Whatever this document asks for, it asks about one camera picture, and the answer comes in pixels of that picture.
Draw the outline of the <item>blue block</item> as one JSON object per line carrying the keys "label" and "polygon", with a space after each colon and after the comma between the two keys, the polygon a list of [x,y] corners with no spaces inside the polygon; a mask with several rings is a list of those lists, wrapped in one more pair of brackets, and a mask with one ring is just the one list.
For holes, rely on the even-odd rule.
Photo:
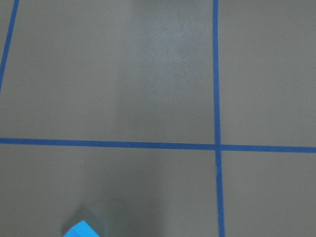
{"label": "blue block", "polygon": [[99,235],[85,221],[72,226],[63,237],[99,237]]}

